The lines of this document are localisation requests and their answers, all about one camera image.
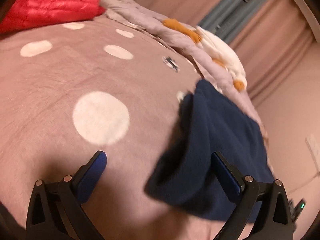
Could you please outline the navy blue fleece garment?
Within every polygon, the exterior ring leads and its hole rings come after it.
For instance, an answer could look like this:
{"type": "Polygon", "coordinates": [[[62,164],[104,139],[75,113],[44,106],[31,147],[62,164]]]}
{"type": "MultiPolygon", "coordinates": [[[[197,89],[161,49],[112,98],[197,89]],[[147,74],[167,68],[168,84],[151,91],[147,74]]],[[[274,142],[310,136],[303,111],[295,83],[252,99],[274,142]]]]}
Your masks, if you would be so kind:
{"type": "Polygon", "coordinates": [[[205,80],[184,97],[179,114],[181,135],[160,157],[145,191],[197,217],[226,221],[235,205],[216,179],[211,155],[220,152],[243,175],[271,183],[260,127],[205,80]]]}

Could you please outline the black device with green light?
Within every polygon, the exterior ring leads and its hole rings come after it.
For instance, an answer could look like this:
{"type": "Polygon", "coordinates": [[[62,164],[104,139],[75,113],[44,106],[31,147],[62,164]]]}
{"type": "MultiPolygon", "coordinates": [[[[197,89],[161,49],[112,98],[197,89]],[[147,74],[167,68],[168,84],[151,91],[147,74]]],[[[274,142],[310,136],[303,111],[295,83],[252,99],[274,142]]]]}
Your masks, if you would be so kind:
{"type": "Polygon", "coordinates": [[[306,201],[302,198],[297,205],[294,205],[293,199],[289,200],[289,208],[291,212],[292,223],[295,224],[298,217],[305,207],[306,201]]]}

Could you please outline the grey blue curtain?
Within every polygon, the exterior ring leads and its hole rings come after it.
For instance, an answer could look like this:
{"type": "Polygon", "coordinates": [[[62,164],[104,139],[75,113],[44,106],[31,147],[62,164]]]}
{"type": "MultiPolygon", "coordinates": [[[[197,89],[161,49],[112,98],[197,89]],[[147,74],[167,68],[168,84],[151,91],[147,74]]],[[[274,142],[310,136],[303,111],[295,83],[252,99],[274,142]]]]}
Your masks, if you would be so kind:
{"type": "Polygon", "coordinates": [[[267,0],[221,0],[199,26],[230,44],[267,0]]]}

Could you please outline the light pink quilted duvet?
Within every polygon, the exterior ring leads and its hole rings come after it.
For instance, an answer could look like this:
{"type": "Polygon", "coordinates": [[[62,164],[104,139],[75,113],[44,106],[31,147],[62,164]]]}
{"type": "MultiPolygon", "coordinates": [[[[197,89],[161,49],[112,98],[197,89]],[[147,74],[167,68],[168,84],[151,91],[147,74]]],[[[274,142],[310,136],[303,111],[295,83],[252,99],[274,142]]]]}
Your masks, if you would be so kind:
{"type": "Polygon", "coordinates": [[[146,9],[134,0],[100,0],[100,4],[106,9],[109,19],[153,36],[164,46],[176,50],[197,66],[204,79],[258,123],[264,144],[268,146],[266,129],[247,91],[237,91],[229,72],[215,63],[189,36],[165,27],[162,22],[167,19],[166,16],[146,9]]]}

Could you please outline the white and orange plush toy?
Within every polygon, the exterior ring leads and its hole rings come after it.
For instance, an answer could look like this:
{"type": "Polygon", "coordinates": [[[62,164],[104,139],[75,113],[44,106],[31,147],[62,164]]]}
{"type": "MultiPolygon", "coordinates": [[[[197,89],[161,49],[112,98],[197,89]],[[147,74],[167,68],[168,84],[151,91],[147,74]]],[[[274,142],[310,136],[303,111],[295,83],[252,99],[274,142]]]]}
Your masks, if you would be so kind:
{"type": "Polygon", "coordinates": [[[176,19],[167,18],[163,20],[162,24],[167,28],[189,36],[215,63],[229,72],[237,91],[246,90],[247,80],[244,67],[235,51],[223,40],[199,26],[190,29],[176,19]]]}

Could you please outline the red puffer jacket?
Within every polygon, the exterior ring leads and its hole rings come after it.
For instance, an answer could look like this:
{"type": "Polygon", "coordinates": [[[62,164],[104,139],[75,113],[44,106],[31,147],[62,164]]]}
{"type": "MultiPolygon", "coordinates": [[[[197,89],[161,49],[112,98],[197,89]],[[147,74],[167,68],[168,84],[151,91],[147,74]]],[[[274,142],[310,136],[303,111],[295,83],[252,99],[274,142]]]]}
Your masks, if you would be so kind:
{"type": "Polygon", "coordinates": [[[16,0],[1,20],[1,34],[91,20],[103,12],[100,0],[16,0]]]}

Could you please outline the pink curtain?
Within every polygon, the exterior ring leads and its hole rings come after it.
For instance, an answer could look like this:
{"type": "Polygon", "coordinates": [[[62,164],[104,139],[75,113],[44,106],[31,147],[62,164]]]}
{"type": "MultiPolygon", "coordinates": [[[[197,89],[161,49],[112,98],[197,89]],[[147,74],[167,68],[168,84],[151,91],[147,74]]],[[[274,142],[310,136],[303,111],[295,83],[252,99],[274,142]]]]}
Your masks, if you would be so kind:
{"type": "MultiPolygon", "coordinates": [[[[138,4],[196,25],[221,0],[135,0],[138,4]]],[[[231,42],[244,65],[249,97],[261,104],[296,67],[314,42],[293,0],[267,0],[231,42]]]]}

